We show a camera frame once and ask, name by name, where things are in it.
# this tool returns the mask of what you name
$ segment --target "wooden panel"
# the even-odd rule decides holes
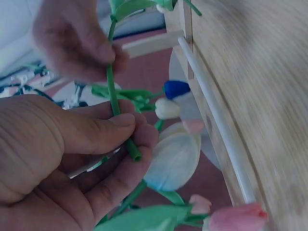
[[[165,14],[165,20],[166,20],[166,26],[167,26],[168,32],[176,31],[176,30],[179,30],[181,28],[183,29],[183,25],[185,23],[183,23],[183,21],[182,21],[183,18],[180,18],[180,15],[179,15],[179,11],[180,11],[179,8],[180,7],[181,7],[181,5],[176,5],[176,8],[175,8],[174,11],[168,12],[168,13]],[[189,74],[188,74],[189,69],[187,67],[187,59],[184,56],[181,47],[176,46],[176,47],[174,47],[174,50],[175,50],[175,53],[176,53],[176,55],[177,55],[177,57],[180,61],[180,64],[181,64],[181,66],[184,70],[186,77],[189,78]],[[196,102],[198,104],[198,107],[199,107],[199,110],[200,110],[201,115],[203,117],[203,120],[205,122],[205,126],[206,126],[208,133],[209,133],[212,144],[214,146],[215,153],[217,154],[218,162],[219,162],[220,167],[222,169],[222,173],[224,175],[232,203],[234,205],[240,205],[244,202],[244,199],[243,199],[243,196],[241,194],[241,190],[239,188],[233,167],[231,165],[229,155],[228,155],[227,150],[226,150],[226,148],[223,144],[223,141],[222,141],[222,138],[220,136],[219,130],[217,128],[217,125],[216,125],[216,123],[213,119],[213,116],[210,112],[210,109],[208,108],[206,100],[204,99],[204,96],[201,92],[201,89],[198,85],[198,82],[194,79],[189,79],[189,84],[190,84],[190,87],[192,89],[192,93],[193,93],[193,95],[196,99]],[[214,81],[211,82],[211,85],[214,88],[216,87]],[[216,95],[218,97],[220,97],[219,91],[217,89],[215,89],[214,92],[216,93]],[[251,174],[251,176],[253,178],[251,181],[254,182],[253,186],[254,186],[254,189],[256,191],[255,194],[259,198],[259,200],[261,201],[260,193],[259,193],[257,184],[255,183],[256,180],[254,179],[253,174]]]
[[[180,14],[180,13],[184,12],[184,9],[182,7],[183,7],[183,4],[176,4],[173,11],[165,13],[165,21],[166,21],[167,32],[178,31],[178,30],[185,31],[187,29],[187,28],[185,29],[185,26],[184,26],[185,24],[183,23],[183,15],[181,16],[181,14]],[[183,68],[184,74],[186,75],[186,77],[190,76],[191,70],[188,67],[187,60],[183,55],[181,47],[176,46],[173,49],[174,49],[175,54],[177,55],[177,58],[179,59],[179,62],[181,64],[182,68]]]
[[[212,74],[270,213],[308,230],[308,2],[193,0],[194,52]]]

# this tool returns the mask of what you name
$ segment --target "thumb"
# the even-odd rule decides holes
[[[111,43],[102,31],[96,12],[78,13],[78,11],[70,12],[66,19],[75,29],[81,45],[92,55],[98,62],[110,64],[116,58]]]
[[[64,153],[104,154],[123,144],[134,132],[135,116],[120,114],[109,120],[92,119],[69,111],[61,121]]]

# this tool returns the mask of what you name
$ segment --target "blue tulip bud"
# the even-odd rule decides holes
[[[175,97],[186,94],[191,91],[188,83],[170,80],[164,84],[165,95],[168,99],[172,100]]]

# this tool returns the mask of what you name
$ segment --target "green stem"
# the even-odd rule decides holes
[[[193,5],[189,0],[184,0],[192,9],[196,12],[197,15],[202,16],[202,13]]]
[[[109,35],[108,35],[108,40],[110,42],[112,42],[112,40],[113,40],[116,23],[117,23],[117,21],[115,19],[112,20],[110,30],[109,30]],[[112,108],[114,116],[117,116],[117,115],[121,114],[121,111],[120,111],[120,107],[119,107],[117,97],[116,97],[115,81],[114,81],[114,75],[113,75],[113,71],[112,71],[112,64],[109,64],[107,66],[106,75],[107,75],[107,85],[108,85],[108,91],[109,91],[109,95],[110,95],[111,108]],[[136,145],[134,144],[134,142],[131,140],[131,138],[129,138],[125,142],[125,145],[126,145],[126,148],[128,150],[128,153],[131,156],[131,158],[133,159],[133,161],[140,161],[141,160],[141,154],[140,154],[138,148],[136,147]]]
[[[145,188],[146,188],[146,183],[144,180],[142,180],[137,185],[137,187],[129,194],[126,200],[122,203],[121,207],[118,208],[116,212],[112,215],[112,218],[123,213]]]
[[[159,119],[155,124],[154,127],[160,132],[163,129],[165,121]]]

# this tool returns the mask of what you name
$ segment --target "fingernail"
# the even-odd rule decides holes
[[[135,124],[135,116],[129,113],[116,115],[109,120],[119,127],[128,127]]]
[[[115,52],[109,43],[102,44],[99,48],[99,53],[103,61],[106,63],[112,63],[116,58]]]

